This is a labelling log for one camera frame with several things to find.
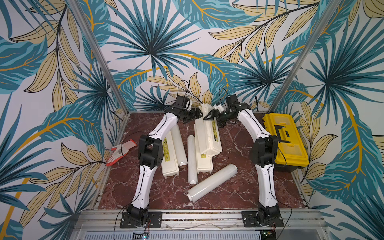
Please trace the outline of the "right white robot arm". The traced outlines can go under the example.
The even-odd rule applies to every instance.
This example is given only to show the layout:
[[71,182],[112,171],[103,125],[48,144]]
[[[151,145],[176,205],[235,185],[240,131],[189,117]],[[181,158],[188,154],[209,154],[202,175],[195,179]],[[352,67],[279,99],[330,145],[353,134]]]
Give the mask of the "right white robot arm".
[[240,103],[236,95],[226,97],[227,109],[222,105],[203,110],[205,121],[215,121],[223,128],[230,120],[238,120],[254,141],[250,160],[257,169],[259,181],[259,208],[268,209],[278,205],[274,186],[274,163],[277,158],[279,139],[271,135],[257,120],[247,103]]

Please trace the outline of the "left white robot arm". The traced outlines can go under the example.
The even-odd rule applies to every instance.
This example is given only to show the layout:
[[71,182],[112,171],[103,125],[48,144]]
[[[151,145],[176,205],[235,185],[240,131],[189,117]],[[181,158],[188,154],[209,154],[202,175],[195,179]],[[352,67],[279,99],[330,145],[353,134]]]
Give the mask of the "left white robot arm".
[[202,117],[201,110],[193,108],[188,97],[177,96],[175,102],[165,110],[158,125],[139,140],[139,180],[131,206],[144,210],[149,206],[150,190],[155,172],[164,158],[163,140],[179,121],[184,124]]

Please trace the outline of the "large diagonal wrap roll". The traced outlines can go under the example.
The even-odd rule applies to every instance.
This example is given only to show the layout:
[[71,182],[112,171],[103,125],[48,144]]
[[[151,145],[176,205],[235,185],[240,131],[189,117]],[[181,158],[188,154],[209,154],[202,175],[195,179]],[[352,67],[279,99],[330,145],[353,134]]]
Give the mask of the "large diagonal wrap roll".
[[227,165],[223,169],[219,170],[215,174],[211,175],[207,179],[203,180],[188,190],[187,196],[189,200],[193,203],[197,202],[199,199],[219,187],[221,184],[234,177],[237,173],[238,168],[236,165]]

